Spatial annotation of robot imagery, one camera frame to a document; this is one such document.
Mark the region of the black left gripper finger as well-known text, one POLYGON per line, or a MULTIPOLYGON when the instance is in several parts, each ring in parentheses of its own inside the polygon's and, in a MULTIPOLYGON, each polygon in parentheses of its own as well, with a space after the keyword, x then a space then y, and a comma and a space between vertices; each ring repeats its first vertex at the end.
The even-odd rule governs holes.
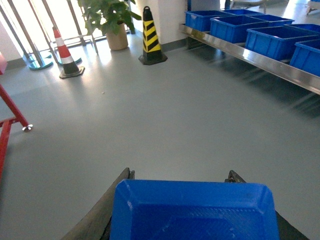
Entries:
POLYGON ((113 212, 116 186, 122 180, 135 179, 135 171, 126 167, 92 209, 69 231, 63 240, 107 240, 113 212))

